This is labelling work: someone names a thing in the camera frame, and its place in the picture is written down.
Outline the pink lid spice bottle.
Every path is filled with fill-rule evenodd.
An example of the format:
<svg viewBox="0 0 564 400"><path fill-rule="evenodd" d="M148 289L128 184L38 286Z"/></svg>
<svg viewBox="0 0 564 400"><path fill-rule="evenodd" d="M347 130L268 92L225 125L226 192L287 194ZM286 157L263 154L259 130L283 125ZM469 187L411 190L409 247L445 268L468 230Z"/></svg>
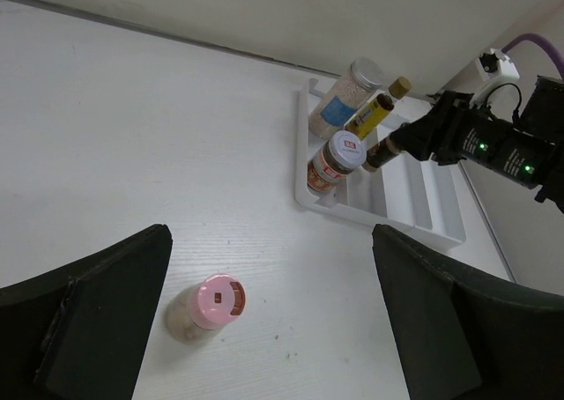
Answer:
<svg viewBox="0 0 564 400"><path fill-rule="evenodd" d="M178 342L205 342L237 320L245 306L242 283L228 274L214 274L178 293L167 307L165 323Z"/></svg>

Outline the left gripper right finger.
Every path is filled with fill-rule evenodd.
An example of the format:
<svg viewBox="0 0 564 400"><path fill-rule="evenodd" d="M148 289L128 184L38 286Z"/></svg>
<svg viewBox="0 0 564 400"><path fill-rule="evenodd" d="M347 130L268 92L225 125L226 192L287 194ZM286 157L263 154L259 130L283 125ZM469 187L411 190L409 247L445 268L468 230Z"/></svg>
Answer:
<svg viewBox="0 0 564 400"><path fill-rule="evenodd" d="M373 255L412 399L561 399L563 299L387 225Z"/></svg>

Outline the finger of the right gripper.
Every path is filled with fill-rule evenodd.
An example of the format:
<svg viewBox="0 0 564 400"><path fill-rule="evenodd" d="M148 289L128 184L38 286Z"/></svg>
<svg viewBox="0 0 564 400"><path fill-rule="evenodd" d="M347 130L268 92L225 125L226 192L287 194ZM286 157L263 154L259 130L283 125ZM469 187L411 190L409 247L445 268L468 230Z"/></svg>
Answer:
<svg viewBox="0 0 564 400"><path fill-rule="evenodd" d="M426 117L405 123L390 134L390 140L396 148L409 153L416 160L430 159L433 137L433 120Z"/></svg>

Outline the small black pepper grinder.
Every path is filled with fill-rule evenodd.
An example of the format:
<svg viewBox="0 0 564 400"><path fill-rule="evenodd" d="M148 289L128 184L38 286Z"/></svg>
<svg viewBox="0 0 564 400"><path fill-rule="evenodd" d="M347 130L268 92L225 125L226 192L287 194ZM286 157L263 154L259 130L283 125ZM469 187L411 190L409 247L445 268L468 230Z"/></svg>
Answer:
<svg viewBox="0 0 564 400"><path fill-rule="evenodd" d="M402 150L396 146L390 136L387 136L367 150L362 167L370 173L376 172L401 152Z"/></svg>

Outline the tall jar silver lid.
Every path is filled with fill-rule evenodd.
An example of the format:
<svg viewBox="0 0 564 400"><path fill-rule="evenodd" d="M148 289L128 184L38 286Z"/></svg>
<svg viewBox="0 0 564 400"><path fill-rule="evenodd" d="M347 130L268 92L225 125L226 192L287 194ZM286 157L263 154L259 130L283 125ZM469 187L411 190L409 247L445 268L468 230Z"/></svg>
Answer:
<svg viewBox="0 0 564 400"><path fill-rule="evenodd" d="M347 71L322 97L308 118L309 131L331 138L382 85L383 72L371 59L355 59Z"/></svg>

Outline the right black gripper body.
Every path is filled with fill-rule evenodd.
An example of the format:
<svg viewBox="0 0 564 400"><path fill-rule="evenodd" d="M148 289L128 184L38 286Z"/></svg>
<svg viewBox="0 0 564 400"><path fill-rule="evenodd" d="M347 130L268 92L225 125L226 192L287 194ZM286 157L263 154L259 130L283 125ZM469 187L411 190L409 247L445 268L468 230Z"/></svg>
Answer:
<svg viewBox="0 0 564 400"><path fill-rule="evenodd" d="M551 143L517 130L486 108L471 107L466 93L441 94L427 117L435 125L423 160L440 166L466 159L527 189L551 181Z"/></svg>

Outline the yellow bottle cork cap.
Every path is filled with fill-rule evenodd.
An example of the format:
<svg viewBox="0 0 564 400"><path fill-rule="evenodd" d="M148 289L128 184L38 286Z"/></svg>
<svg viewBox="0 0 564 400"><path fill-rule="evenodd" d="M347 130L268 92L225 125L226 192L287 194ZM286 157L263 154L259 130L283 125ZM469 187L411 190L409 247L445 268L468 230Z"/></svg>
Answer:
<svg viewBox="0 0 564 400"><path fill-rule="evenodd" d="M344 126L344 130L364 140L394 109L395 104L412 89L405 77L398 77L363 106Z"/></svg>

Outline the white divided tray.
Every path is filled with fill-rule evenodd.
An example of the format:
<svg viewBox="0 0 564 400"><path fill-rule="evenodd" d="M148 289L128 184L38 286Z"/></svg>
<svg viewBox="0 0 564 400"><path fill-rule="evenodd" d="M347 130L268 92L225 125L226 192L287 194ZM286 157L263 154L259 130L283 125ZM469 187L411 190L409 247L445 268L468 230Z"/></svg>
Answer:
<svg viewBox="0 0 564 400"><path fill-rule="evenodd" d="M393 226L437 250L466 242L466 232L450 167L419 162L403 153L380 171L361 168L327 194L307 184L308 162L323 141L308 131L308 116L323 97L311 78L297 92L294 198L311 211L372 228Z"/></svg>

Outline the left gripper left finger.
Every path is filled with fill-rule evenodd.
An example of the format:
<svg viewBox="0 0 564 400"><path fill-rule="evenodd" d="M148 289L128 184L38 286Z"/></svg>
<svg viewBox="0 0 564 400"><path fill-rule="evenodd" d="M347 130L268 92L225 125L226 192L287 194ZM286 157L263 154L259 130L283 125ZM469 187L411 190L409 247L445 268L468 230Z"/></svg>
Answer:
<svg viewBox="0 0 564 400"><path fill-rule="evenodd" d="M172 252L165 225L1 290L3 399L130 399Z"/></svg>

